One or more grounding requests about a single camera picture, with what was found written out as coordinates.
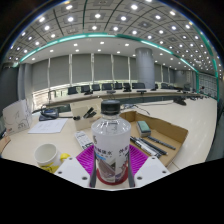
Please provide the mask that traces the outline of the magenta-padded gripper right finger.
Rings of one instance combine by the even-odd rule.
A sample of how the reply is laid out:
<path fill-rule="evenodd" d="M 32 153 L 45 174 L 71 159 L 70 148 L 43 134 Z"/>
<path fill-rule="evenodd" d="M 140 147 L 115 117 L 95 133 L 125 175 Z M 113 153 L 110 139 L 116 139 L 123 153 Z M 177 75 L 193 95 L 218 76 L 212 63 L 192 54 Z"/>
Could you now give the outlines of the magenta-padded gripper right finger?
<path fill-rule="evenodd" d="M 129 147 L 128 181 L 131 188 L 140 188 L 170 172 L 155 156 L 147 156 L 134 146 Z"/>

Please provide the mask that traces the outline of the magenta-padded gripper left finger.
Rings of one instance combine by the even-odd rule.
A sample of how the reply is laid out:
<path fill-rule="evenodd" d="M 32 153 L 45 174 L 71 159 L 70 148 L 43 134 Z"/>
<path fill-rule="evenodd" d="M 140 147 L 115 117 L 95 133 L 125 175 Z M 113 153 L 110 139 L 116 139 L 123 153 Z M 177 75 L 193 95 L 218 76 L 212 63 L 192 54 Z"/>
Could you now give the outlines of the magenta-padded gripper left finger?
<path fill-rule="evenodd" d="M 84 188 L 95 187 L 96 163 L 94 147 L 90 146 L 76 157 L 67 158 L 55 174 Z"/>

